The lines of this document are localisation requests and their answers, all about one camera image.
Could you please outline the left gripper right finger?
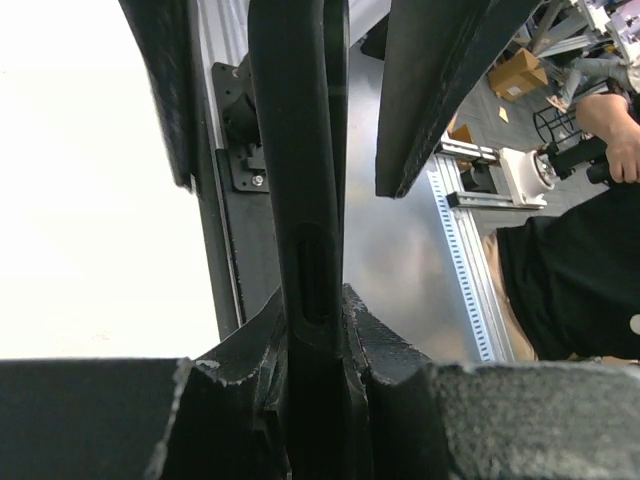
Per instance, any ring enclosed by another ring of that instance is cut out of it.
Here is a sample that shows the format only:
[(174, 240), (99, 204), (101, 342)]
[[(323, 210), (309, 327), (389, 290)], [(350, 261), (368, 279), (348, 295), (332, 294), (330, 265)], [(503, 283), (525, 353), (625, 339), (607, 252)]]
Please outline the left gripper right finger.
[(367, 479), (635, 479), (639, 371), (595, 363), (439, 363), (375, 318), (343, 312), (368, 431)]

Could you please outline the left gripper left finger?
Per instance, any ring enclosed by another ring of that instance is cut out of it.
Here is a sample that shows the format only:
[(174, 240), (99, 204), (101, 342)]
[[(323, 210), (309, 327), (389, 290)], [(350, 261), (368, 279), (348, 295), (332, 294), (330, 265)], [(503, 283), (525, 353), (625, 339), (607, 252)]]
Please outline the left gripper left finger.
[(274, 294), (197, 360), (1, 364), (5, 479), (287, 479), (264, 408), (283, 335)]

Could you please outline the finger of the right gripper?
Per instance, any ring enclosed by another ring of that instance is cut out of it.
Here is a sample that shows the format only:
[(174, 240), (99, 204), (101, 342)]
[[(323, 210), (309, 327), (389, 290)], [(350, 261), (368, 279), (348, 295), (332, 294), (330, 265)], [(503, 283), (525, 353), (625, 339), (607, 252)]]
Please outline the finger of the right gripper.
[(195, 104), (189, 3), (120, 0), (143, 57), (177, 186), (192, 188)]
[(535, 1), (394, 1), (389, 14), (375, 181), (407, 195), (451, 118)]

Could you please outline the phone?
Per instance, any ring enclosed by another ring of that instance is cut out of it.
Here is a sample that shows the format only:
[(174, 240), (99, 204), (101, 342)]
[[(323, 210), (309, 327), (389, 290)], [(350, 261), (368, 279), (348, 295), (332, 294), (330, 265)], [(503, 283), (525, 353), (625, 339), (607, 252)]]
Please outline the phone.
[(287, 323), (292, 475), (350, 479), (342, 290), (348, 4), (254, 1), (248, 45)]

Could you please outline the operator left hand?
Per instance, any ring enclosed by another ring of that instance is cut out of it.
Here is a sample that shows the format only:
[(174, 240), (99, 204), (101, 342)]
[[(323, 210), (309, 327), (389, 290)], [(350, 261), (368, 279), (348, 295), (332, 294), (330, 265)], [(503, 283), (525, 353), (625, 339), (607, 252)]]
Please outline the operator left hand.
[(576, 107), (580, 128), (601, 139), (612, 179), (617, 183), (639, 182), (639, 124), (629, 105), (617, 94), (595, 94), (581, 99)]

